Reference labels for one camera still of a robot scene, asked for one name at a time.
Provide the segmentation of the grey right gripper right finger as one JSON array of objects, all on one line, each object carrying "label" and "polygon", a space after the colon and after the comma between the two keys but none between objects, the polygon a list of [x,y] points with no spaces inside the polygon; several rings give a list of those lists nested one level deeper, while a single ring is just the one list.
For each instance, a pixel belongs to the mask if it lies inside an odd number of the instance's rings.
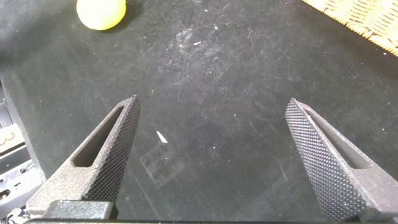
[{"label": "grey right gripper right finger", "polygon": [[395,178],[309,105],[291,98],[285,119],[327,220],[397,221]]}]

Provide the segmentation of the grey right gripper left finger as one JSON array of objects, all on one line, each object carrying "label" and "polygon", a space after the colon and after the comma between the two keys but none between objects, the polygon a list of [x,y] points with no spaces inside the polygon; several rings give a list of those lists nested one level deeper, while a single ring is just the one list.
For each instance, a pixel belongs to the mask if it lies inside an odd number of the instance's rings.
[{"label": "grey right gripper left finger", "polygon": [[139,123],[136,95],[119,102],[28,200],[41,217],[56,200],[115,202]]}]

